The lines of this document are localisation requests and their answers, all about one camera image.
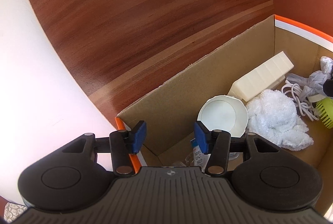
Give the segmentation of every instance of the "beige plastic container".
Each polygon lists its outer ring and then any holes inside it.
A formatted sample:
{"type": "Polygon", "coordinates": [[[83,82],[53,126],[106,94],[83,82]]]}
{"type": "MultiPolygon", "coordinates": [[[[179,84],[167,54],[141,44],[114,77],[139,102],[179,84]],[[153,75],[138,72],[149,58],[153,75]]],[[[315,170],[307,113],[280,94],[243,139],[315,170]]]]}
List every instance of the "beige plastic container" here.
{"type": "Polygon", "coordinates": [[[272,89],[282,82],[292,68],[294,65],[282,51],[236,80],[228,95],[249,101],[263,90],[272,89]]]}

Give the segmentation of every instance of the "white cable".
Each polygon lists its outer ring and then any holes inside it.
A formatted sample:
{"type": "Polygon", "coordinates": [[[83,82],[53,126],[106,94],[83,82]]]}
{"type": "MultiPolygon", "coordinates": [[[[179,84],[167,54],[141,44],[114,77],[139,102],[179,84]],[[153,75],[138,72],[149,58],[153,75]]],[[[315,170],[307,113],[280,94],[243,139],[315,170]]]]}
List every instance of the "white cable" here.
{"type": "Polygon", "coordinates": [[[307,115],[311,121],[316,120],[318,121],[319,118],[317,118],[313,112],[314,112],[314,107],[308,100],[304,100],[303,102],[299,101],[299,96],[302,93],[302,89],[299,86],[299,84],[295,83],[292,84],[288,80],[285,81],[285,85],[281,88],[281,92],[286,95],[287,93],[291,93],[292,99],[295,103],[296,108],[299,109],[299,112],[301,113],[302,116],[307,115]],[[290,90],[283,92],[285,88],[290,88],[290,90]]]}

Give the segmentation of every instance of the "white towel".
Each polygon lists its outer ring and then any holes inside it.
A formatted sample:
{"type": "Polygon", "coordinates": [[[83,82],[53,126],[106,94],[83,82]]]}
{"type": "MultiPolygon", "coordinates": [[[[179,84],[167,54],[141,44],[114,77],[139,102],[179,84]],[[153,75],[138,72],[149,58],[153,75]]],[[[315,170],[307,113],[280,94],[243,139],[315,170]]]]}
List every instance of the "white towel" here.
{"type": "Polygon", "coordinates": [[[297,115],[294,102],[280,91],[264,90],[249,101],[246,108],[249,132],[292,151],[313,144],[313,139],[306,134],[308,127],[297,115]]]}

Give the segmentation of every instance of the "brown wooden floor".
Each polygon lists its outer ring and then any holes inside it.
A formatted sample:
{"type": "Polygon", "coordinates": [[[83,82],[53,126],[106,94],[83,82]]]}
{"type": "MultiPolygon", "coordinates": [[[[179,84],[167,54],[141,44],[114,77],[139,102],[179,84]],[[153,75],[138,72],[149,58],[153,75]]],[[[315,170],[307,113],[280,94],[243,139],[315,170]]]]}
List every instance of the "brown wooden floor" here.
{"type": "Polygon", "coordinates": [[[113,123],[123,108],[273,13],[272,0],[30,0],[60,58],[113,123]]]}

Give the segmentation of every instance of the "patterned fabric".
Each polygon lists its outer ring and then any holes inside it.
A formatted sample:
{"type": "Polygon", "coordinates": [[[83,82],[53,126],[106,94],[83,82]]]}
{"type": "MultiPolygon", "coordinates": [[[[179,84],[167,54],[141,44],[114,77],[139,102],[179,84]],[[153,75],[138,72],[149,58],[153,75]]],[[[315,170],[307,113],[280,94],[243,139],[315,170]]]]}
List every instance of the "patterned fabric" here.
{"type": "Polygon", "coordinates": [[[19,217],[26,209],[27,207],[25,206],[8,202],[5,206],[5,212],[3,218],[8,223],[11,223],[17,217],[19,217]]]}

